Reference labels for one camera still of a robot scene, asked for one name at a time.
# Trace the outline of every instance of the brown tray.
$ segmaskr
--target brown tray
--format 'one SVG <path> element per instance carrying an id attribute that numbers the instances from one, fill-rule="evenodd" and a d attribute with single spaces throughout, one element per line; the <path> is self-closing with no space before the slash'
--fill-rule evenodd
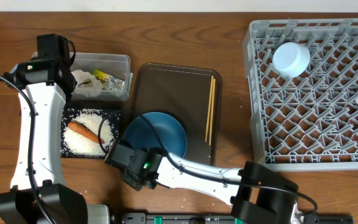
<path id="1" fill-rule="evenodd" d="M 216 79 L 212 143 L 205 142 L 211 76 Z M 172 115 L 187 136 L 185 159 L 213 165 L 222 97 L 219 73 L 199 68 L 149 63 L 137 76 L 133 109 Z"/>

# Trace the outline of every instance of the chopstick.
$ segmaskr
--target chopstick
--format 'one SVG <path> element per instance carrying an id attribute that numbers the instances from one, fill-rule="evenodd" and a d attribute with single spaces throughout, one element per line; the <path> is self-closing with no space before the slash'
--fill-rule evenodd
<path id="1" fill-rule="evenodd" d="M 205 142 L 208 138 L 208 128 L 209 128 L 209 112 L 211 112 L 211 100 L 212 100 L 212 88 L 213 88 L 213 82 L 214 77 L 211 76 L 211 87 L 209 88 L 209 103 L 208 103 L 208 115 L 206 118 L 206 128 L 205 128 Z"/>
<path id="2" fill-rule="evenodd" d="M 215 79 L 213 80 L 213 88 L 212 88 L 211 121 L 209 122 L 209 145 L 211 145 L 211 141 L 212 141 L 212 124 L 214 121 L 214 102 L 215 102 Z"/>

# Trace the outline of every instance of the white cup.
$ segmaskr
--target white cup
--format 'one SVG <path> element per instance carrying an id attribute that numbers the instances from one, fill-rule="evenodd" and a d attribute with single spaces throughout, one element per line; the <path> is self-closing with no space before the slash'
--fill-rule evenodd
<path id="1" fill-rule="evenodd" d="M 278 47 L 273 55 L 273 67 L 284 79 L 294 78 L 306 70 L 310 52 L 301 44 L 288 42 Z"/>

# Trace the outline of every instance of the green tape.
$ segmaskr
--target green tape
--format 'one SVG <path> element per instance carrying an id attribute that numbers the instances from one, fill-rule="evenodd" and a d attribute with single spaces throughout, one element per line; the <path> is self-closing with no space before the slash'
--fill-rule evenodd
<path id="1" fill-rule="evenodd" d="M 236 219 L 234 219 L 234 224 L 242 224 L 242 220 L 236 218 Z"/>
<path id="2" fill-rule="evenodd" d="M 162 217 L 154 217 L 154 224 L 162 224 Z"/>

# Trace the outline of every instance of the white wall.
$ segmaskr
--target white wall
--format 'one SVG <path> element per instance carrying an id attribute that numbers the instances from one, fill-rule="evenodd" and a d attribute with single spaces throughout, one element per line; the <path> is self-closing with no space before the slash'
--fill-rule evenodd
<path id="1" fill-rule="evenodd" d="M 0 0 L 0 11 L 358 12 L 358 0 Z"/>

